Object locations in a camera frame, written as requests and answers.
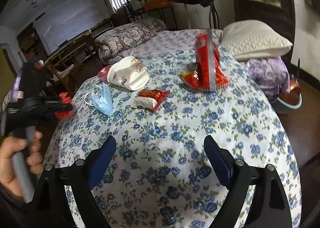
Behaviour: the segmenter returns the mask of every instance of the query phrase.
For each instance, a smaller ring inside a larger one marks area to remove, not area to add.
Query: human hand
[[[32,154],[27,158],[27,164],[33,174],[38,175],[42,173],[42,156],[39,152],[41,148],[40,139],[42,133],[36,131],[35,140],[31,144]],[[15,137],[7,137],[2,142],[0,147],[0,183],[12,195],[18,198],[23,197],[23,193],[17,177],[15,176],[11,157],[15,152],[22,151],[27,147],[25,139]]]

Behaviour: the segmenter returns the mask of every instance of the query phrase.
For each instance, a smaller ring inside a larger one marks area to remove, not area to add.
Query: snack wrapper
[[[155,112],[161,103],[163,102],[164,98],[170,93],[169,90],[161,91],[161,90],[149,90],[143,89],[138,93],[135,97],[132,108],[146,108],[150,109]]]
[[[228,84],[219,69],[220,53],[212,41],[211,30],[198,35],[195,49],[197,70],[181,74],[181,80],[190,87],[210,92]]]

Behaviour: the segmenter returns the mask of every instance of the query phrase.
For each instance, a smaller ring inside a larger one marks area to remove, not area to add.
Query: doorway
[[[0,102],[2,108],[2,101],[8,91],[12,89],[15,71],[12,67],[11,62],[8,60],[8,55],[5,49],[0,48]]]

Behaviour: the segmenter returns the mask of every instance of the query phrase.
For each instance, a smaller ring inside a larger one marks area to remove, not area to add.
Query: ear loop
[[[100,89],[100,90],[98,90],[98,91],[96,92],[96,94],[98,95],[98,93],[100,92],[101,95],[102,95],[102,92],[101,92],[101,91],[103,90],[102,87],[99,86],[99,85],[95,85],[94,87],[97,87],[97,88]],[[88,95],[94,94],[94,87],[92,88],[92,92],[88,92],[88,93],[84,96],[84,102],[85,102],[87,105],[92,106],[92,107],[93,107],[92,101],[88,102],[88,101],[86,101],[86,98],[87,98]]]

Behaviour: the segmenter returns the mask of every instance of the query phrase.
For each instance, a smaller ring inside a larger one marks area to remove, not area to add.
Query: bed
[[[209,227],[227,189],[220,185],[203,150],[212,135],[221,148],[247,164],[276,166],[291,209],[293,227],[301,214],[301,187],[296,159],[278,116],[248,72],[223,46],[220,68],[230,81],[216,93],[197,92],[179,79],[195,61],[197,30],[161,31],[149,41],[125,50],[150,71],[146,87],[170,90],[156,113],[132,109],[137,92],[110,86],[113,114],[108,117],[84,103],[99,80],[85,81],[73,98],[76,114],[62,120],[44,163],[69,166],[85,158],[109,136],[116,154],[100,185],[92,190],[112,227]],[[213,30],[219,43],[221,31]],[[254,187],[250,187],[237,221],[246,220]],[[66,187],[76,224],[83,227],[72,191]]]

